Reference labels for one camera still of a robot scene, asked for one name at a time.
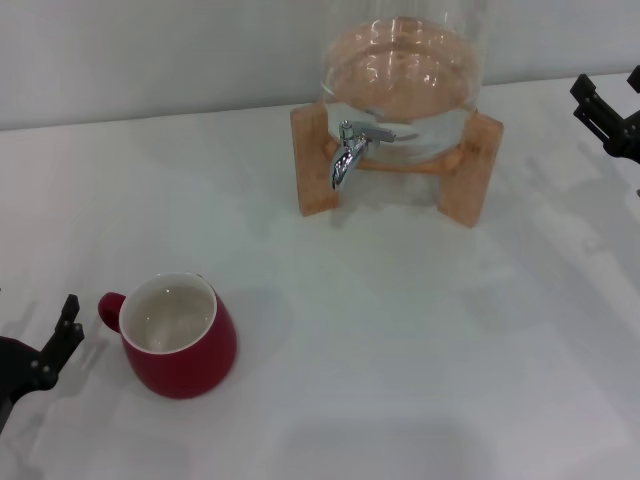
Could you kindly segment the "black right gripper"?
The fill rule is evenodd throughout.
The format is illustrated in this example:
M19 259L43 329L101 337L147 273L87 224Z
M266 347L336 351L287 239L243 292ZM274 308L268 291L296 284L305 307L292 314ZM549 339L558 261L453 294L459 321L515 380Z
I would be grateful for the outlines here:
M640 67L634 68L627 83L640 93ZM622 117L596 93L595 84L586 74L578 76L571 95L578 103L574 116L602 142L604 150L613 157L639 163L640 112Z

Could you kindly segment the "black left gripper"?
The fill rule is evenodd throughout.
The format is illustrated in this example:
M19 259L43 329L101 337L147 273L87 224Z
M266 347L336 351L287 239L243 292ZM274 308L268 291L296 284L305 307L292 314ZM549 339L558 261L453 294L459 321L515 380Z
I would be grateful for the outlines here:
M17 339L1 337L2 425L21 398L56 385L61 370L84 340L83 327L76 322L79 311L78 297L69 294L54 333L41 351Z

